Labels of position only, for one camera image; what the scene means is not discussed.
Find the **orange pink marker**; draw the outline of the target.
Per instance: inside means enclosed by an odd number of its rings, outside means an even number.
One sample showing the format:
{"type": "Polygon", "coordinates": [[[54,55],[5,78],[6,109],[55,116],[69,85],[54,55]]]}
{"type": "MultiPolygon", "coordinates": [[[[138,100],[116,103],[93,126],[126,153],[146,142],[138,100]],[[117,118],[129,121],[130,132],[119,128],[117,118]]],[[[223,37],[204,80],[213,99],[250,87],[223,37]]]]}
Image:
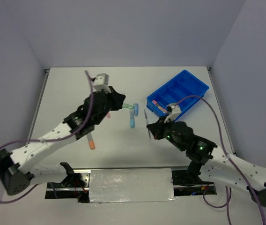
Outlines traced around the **orange pink marker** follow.
{"type": "Polygon", "coordinates": [[[166,114],[168,111],[164,109],[161,105],[158,104],[156,100],[152,100],[152,103],[164,114],[166,114]]]}

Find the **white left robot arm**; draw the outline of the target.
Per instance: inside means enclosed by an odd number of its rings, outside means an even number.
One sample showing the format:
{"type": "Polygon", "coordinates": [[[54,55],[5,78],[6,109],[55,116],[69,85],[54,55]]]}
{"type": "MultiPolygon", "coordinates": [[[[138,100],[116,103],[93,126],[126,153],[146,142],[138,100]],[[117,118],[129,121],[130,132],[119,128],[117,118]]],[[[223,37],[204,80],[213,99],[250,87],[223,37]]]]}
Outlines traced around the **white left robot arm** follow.
{"type": "Polygon", "coordinates": [[[91,133],[110,111],[122,108],[125,98],[111,86],[97,89],[47,134],[12,151],[1,149],[0,180],[7,194],[16,195],[30,185],[47,182],[60,183],[64,187],[73,185],[75,175],[68,163],[44,166],[41,161],[91,133]]]}

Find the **thin ballpoint pen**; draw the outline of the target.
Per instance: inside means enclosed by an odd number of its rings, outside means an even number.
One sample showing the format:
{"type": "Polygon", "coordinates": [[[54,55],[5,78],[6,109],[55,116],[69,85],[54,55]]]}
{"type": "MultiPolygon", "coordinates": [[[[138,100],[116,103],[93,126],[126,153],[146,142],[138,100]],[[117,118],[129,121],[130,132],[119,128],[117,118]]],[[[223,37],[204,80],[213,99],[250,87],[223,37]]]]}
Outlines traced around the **thin ballpoint pen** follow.
{"type": "MultiPolygon", "coordinates": [[[[146,127],[148,129],[148,116],[147,116],[147,112],[146,112],[146,109],[144,109],[144,116],[145,116],[145,121],[146,121],[146,127]]],[[[149,139],[151,140],[151,133],[150,133],[150,130],[148,129],[148,136],[149,136],[149,139]]]]}

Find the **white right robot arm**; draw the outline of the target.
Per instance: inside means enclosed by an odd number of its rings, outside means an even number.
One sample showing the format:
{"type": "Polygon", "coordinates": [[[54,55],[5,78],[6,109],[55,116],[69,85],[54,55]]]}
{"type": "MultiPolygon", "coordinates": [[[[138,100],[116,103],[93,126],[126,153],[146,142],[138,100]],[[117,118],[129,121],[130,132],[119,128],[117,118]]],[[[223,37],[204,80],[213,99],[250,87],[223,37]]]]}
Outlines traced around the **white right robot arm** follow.
{"type": "Polygon", "coordinates": [[[166,139],[190,159],[185,179],[223,184],[248,191],[254,202],[266,208],[266,168],[225,153],[214,142],[195,135],[185,122],[165,122],[164,117],[147,125],[154,139],[166,139]]]}

